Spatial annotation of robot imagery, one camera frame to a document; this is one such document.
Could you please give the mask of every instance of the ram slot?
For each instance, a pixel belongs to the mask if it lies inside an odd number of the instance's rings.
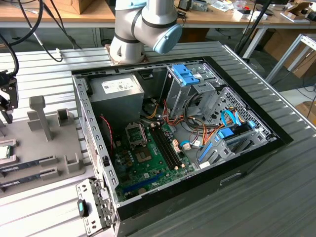
[[[169,169],[173,170],[176,166],[180,165],[176,153],[171,148],[160,127],[153,128],[150,132]]]

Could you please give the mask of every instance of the metal rack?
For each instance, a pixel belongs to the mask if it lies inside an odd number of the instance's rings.
[[[313,236],[315,127],[227,46],[218,42],[181,43],[166,55],[149,48],[145,51],[151,62],[211,56],[294,142],[251,175],[132,236]],[[68,108],[78,117],[70,71],[105,67],[111,62],[103,48],[62,53],[65,61],[60,64],[45,52],[17,53],[21,106],[14,111],[14,120],[27,118],[28,97],[34,94],[47,97],[46,114]],[[0,70],[12,67],[11,56],[0,54]],[[84,141],[81,143],[88,165]],[[75,184],[94,175],[91,165],[86,168],[81,176],[1,198],[0,211],[6,213],[0,216],[2,236],[85,236]]]
[[[302,61],[302,59],[307,55],[307,53],[311,51],[311,49],[312,51],[316,51],[316,34],[300,34],[293,42],[293,44],[289,47],[289,49],[286,51],[286,53],[283,55],[283,57],[280,59],[280,61],[272,69],[270,74],[267,76],[266,82],[272,81],[272,79],[278,74],[284,63],[288,60],[292,53],[295,52],[295,50],[301,43],[304,43],[306,47],[297,56],[293,63],[288,67],[288,70],[290,72],[297,67],[297,65]]]

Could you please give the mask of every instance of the white label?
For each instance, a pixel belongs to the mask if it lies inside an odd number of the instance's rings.
[[[135,83],[131,78],[124,78],[119,80],[111,80],[102,82],[102,87],[106,94],[115,93],[119,91],[131,90],[135,88]]]
[[[202,78],[202,76],[200,74],[195,74],[195,75],[193,75],[193,77],[195,77],[195,78]]]
[[[19,169],[19,167],[16,166],[16,167],[13,167],[13,168],[4,169],[4,170],[2,170],[1,172],[8,172],[8,171],[15,170],[15,169]]]
[[[1,185],[1,187],[4,188],[4,187],[8,187],[8,186],[19,184],[19,183],[20,183],[20,181],[16,181],[16,182],[12,182],[12,183],[9,183],[9,184]]]
[[[208,161],[207,161],[207,162],[204,162],[204,163],[202,163],[202,164],[199,165],[199,167],[200,167],[201,169],[204,169],[204,168],[206,168],[206,167],[208,167],[208,166],[210,166],[210,164],[209,164]]]
[[[196,147],[199,147],[200,144],[201,144],[201,142],[200,142],[199,140],[196,140],[196,141],[194,142],[194,145],[195,145]]]

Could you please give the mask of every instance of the wooden desk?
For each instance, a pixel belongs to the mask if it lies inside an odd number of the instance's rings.
[[[39,3],[37,1],[28,3],[24,7],[38,8]],[[10,3],[0,1],[0,12],[0,27],[28,27],[21,10]],[[115,16],[104,0],[96,0],[81,15],[61,10],[59,12],[65,27],[114,27]],[[36,21],[38,15],[26,13],[31,22]],[[40,27],[57,27],[57,25],[44,11]]]
[[[179,0],[175,0],[175,6],[178,6]],[[38,7],[38,2],[26,4],[28,7]],[[111,12],[109,6],[104,0],[96,0],[81,15],[72,14],[60,10],[65,27],[79,28],[113,28],[115,25],[115,16]],[[37,15],[27,13],[30,20],[35,22]],[[248,24],[247,19],[237,21],[233,18],[233,11],[222,12],[209,6],[208,12],[188,11],[185,21],[186,28],[245,28]],[[44,12],[40,27],[57,27],[55,22]],[[0,27],[16,28],[28,27],[21,10],[13,7],[11,4],[0,1]],[[275,11],[273,16],[268,16],[267,20],[263,20],[258,25],[258,32],[252,39],[248,50],[244,57],[249,57],[258,42],[261,40],[265,31],[269,28],[274,29],[316,29],[316,23],[310,24],[294,24],[280,15],[280,11]]]

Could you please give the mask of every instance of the green motherboard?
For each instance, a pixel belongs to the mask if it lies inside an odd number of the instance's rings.
[[[168,158],[164,158],[166,148],[169,151],[174,149],[173,134],[167,124],[159,126],[159,132],[165,136],[162,140],[167,141],[165,146],[157,140],[151,127],[145,127],[144,131],[147,145],[135,147],[133,150],[126,133],[116,139],[114,168],[119,180],[119,186],[116,188],[119,201],[141,195],[194,171],[189,159],[182,152],[172,154],[173,157],[176,156],[174,159],[180,162],[175,167],[172,167]],[[128,133],[133,141],[139,139],[139,130],[132,129]]]

